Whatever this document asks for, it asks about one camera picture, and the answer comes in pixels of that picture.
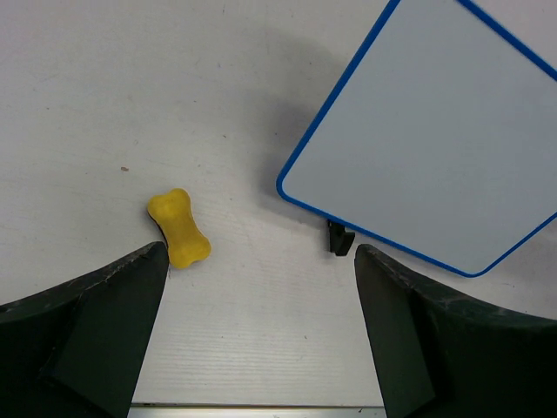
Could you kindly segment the yellow bone-shaped eraser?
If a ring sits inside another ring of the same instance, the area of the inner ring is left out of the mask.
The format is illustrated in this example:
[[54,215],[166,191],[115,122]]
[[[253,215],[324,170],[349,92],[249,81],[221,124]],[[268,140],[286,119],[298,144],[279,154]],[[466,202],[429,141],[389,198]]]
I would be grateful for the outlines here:
[[195,222],[186,190],[175,188],[152,197],[147,212],[164,235],[173,267],[188,268],[211,254],[211,243]]

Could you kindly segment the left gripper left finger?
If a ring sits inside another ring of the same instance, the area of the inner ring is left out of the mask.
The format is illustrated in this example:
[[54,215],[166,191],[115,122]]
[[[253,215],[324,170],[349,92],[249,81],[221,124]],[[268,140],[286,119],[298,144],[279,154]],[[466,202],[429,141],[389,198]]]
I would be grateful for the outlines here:
[[168,269],[155,241],[2,305],[1,415],[127,416]]

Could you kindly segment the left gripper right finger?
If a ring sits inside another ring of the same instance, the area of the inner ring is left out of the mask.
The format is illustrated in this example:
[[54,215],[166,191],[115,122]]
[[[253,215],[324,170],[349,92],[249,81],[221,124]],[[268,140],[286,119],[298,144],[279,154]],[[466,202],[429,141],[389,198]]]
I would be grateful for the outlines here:
[[478,300],[370,245],[354,260],[390,417],[553,417],[556,323]]

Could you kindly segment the blue framed whiteboard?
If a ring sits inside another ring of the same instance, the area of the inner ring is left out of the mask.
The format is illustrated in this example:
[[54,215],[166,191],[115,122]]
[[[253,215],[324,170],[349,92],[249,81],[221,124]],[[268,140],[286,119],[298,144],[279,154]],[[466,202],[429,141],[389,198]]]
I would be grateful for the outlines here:
[[471,1],[391,1],[276,180],[465,277],[556,216],[556,70]]

